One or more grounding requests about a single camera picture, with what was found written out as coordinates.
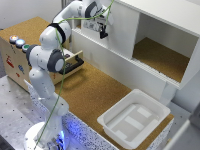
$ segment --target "shelf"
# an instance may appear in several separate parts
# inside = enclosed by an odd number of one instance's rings
[[[181,82],[190,60],[149,38],[135,45],[133,57],[178,82]]]

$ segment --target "white wall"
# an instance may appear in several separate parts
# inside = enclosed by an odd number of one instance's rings
[[[200,102],[200,71],[180,91],[177,91],[173,102],[192,112]]]
[[[0,28],[39,16],[48,22],[61,10],[61,0],[0,0]]]

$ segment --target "cable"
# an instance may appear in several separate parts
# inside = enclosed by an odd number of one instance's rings
[[[111,9],[111,6],[112,6],[113,2],[114,2],[114,0],[112,0],[111,4],[108,6],[108,8],[107,8],[104,12],[102,12],[101,14],[99,14],[99,15],[97,15],[97,16],[94,16],[94,17],[91,17],[91,18],[68,18],[68,19],[63,19],[63,20],[61,20],[61,21],[59,22],[59,24],[62,23],[63,21],[67,21],[67,20],[90,20],[90,19],[95,19],[95,18],[101,16],[102,14],[104,14],[104,13],[108,10],[108,15],[107,15],[107,18],[106,18],[106,23],[105,23],[105,25],[107,25],[108,17],[109,17],[109,14],[110,14],[110,9]],[[63,57],[64,57],[64,51],[63,51],[63,47],[62,47],[60,38],[59,38],[59,36],[58,36],[58,30],[57,30],[57,29],[56,29],[56,36],[57,36],[57,39],[58,39],[58,42],[59,42],[59,45],[60,45],[60,48],[61,48],[61,51],[62,51],[62,55],[63,55]],[[54,112],[56,106],[57,106],[58,100],[59,100],[60,95],[61,95],[61,91],[62,91],[62,89],[63,89],[64,76],[65,76],[65,68],[66,68],[66,67],[64,67],[64,71],[63,71],[63,75],[62,75],[62,82],[61,82],[61,87],[60,87],[60,90],[59,90],[58,98],[57,98],[56,103],[55,103],[55,105],[54,105],[54,107],[53,107],[53,109],[52,109],[52,111],[51,111],[51,113],[50,113],[49,118],[47,119],[46,124],[44,125],[44,129],[42,130],[42,133],[41,133],[41,135],[40,135],[40,137],[39,137],[39,139],[38,139],[38,141],[37,141],[37,143],[36,143],[36,145],[35,145],[34,150],[36,149],[38,143],[40,142],[41,137],[42,137],[42,135],[43,135],[43,133],[44,133],[44,130],[46,129],[46,126],[47,126],[47,124],[48,124],[48,122],[49,122],[49,120],[50,120],[50,118],[51,118],[51,116],[52,116],[52,114],[53,114],[53,112]]]

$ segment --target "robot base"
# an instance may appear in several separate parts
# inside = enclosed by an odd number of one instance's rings
[[[45,124],[44,122],[35,124],[26,132],[25,137],[24,137],[24,150],[49,150],[47,146],[45,148],[41,148],[39,146],[35,148],[36,142],[34,138],[39,132],[39,130],[43,127],[44,124]],[[64,135],[65,135],[64,143],[66,145],[65,147],[67,148],[69,145],[69,140],[70,140],[68,137],[69,134],[65,131]]]

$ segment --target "black handle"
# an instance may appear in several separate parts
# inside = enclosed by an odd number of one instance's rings
[[[75,60],[77,61],[76,64],[72,65],[71,67],[65,68],[65,74],[68,74],[69,72],[73,71],[74,69],[78,68],[84,63],[84,61],[81,58],[79,58],[78,55],[75,56]],[[59,73],[63,75],[64,69],[60,70]]]

